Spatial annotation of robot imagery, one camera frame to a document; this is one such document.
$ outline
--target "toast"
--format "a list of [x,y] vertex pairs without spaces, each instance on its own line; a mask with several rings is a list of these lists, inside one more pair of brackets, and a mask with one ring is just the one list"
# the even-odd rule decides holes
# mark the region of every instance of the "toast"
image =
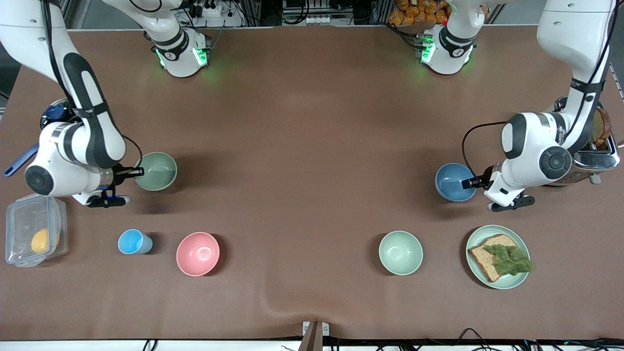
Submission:
[[510,237],[505,234],[499,234],[489,237],[486,241],[481,243],[481,245],[473,247],[469,250],[472,258],[477,262],[479,267],[481,267],[481,270],[487,277],[487,280],[492,283],[500,278],[500,274],[496,272],[496,268],[494,268],[494,255],[485,251],[483,246],[497,244],[503,246],[518,246]]

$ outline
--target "lemon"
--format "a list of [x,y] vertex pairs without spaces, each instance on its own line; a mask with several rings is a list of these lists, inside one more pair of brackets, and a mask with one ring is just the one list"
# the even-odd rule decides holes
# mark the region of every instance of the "lemon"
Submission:
[[36,254],[43,254],[50,248],[50,235],[47,228],[41,229],[32,237],[31,248]]

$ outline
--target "green leafy vegetable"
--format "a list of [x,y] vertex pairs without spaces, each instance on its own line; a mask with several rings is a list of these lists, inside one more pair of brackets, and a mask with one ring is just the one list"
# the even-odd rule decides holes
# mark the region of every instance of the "green leafy vegetable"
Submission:
[[500,275],[530,272],[533,262],[517,246],[485,245],[483,249],[494,255],[494,268]]

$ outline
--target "brown table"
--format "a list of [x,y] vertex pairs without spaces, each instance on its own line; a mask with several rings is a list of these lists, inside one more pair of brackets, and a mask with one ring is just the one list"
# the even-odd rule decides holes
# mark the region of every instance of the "brown table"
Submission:
[[[534,206],[501,214],[480,192],[448,204],[433,186],[439,166],[461,162],[468,128],[567,93],[570,70],[540,50],[535,27],[484,28],[473,60],[448,77],[383,28],[226,31],[210,68],[188,79],[162,71],[141,32],[72,38],[120,130],[173,155],[180,173],[164,194],[128,181],[123,208],[67,199],[65,256],[0,264],[0,339],[284,337],[310,319],[352,339],[456,338],[466,327],[486,338],[622,336],[624,168],[601,186],[530,189]],[[61,94],[20,72],[0,129],[5,166]],[[624,136],[612,77],[602,102]],[[502,159],[499,132],[470,137],[475,168]],[[136,159],[129,146],[124,162]],[[21,174],[0,180],[3,209],[31,193]],[[467,235],[485,224],[526,241],[536,269],[520,287],[491,290],[467,271]],[[152,233],[153,254],[117,251],[132,227]],[[396,229],[424,247],[407,277],[390,276],[376,254]],[[175,250],[198,230],[217,235],[223,259],[191,278]]]

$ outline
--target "light green bowl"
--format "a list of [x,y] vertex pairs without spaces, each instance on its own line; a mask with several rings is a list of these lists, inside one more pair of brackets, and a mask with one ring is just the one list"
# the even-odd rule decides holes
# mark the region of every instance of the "light green bowl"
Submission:
[[421,243],[403,230],[390,232],[381,240],[379,259],[392,274],[412,274],[422,263]]
[[143,156],[141,167],[145,170],[145,175],[135,177],[134,181],[150,191],[159,191],[168,188],[176,176],[178,176],[178,165],[173,157],[164,152],[150,152]]
[[479,267],[477,261],[472,258],[469,250],[473,247],[479,246],[483,244],[489,237],[493,237],[498,234],[505,234],[510,237],[516,245],[518,245],[518,249],[520,249],[527,258],[531,259],[529,255],[529,249],[527,245],[522,241],[522,239],[518,236],[518,234],[511,231],[509,228],[502,227],[501,225],[485,225],[477,230],[475,230],[472,235],[468,238],[468,242],[466,243],[466,259],[468,260],[468,266],[472,273],[479,279],[483,284],[495,288],[495,289],[512,289],[516,286],[522,284],[522,282],[529,276],[529,273],[518,273],[516,275],[505,274],[501,276],[495,282],[491,282],[487,280],[485,273]]

